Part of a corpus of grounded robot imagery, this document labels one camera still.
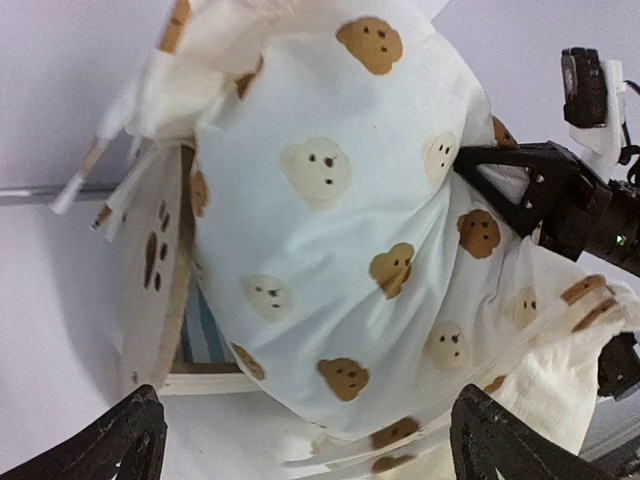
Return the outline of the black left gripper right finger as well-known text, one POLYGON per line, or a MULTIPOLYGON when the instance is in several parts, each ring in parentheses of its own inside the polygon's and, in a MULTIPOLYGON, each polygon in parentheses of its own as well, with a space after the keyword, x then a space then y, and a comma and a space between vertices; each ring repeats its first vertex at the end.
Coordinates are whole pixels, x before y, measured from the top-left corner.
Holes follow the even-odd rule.
POLYGON ((462 480, 607 480, 613 476, 545 439, 473 384, 451 412, 450 445, 462 480))

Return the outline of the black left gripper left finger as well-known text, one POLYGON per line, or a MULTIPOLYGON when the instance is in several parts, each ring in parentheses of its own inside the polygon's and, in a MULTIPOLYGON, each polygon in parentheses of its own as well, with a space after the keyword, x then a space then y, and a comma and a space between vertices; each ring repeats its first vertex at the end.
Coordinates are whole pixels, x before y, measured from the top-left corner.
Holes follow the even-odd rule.
POLYGON ((3 473, 16 479, 158 479, 167 437, 164 407, 142 385, 93 423, 48 451, 3 473))

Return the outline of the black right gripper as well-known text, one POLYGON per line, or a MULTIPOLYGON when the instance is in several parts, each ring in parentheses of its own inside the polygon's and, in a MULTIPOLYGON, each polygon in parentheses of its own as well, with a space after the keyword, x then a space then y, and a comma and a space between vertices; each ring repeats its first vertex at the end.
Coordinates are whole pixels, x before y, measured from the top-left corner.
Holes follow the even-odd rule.
MULTIPOLYGON (((471 185, 520 237, 531 234, 555 201, 549 143, 515 149, 463 147, 454 171, 471 185)), ((639 173, 603 181, 586 170, 542 221, 539 243, 571 260, 587 252, 635 277, 639 275, 639 173)), ((621 333, 598 360, 598 395, 621 400, 639 390, 639 340, 621 333)))

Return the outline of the large bear print cushion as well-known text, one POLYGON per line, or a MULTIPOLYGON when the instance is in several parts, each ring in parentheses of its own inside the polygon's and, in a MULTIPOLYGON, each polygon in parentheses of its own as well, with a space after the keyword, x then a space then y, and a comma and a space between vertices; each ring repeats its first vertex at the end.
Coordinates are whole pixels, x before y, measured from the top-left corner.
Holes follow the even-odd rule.
POLYGON ((415 1, 178 1, 105 113, 193 141, 198 283, 240 368, 317 425, 329 479, 449 479, 473 383, 571 452, 628 287, 511 230, 453 169, 512 143, 415 1))

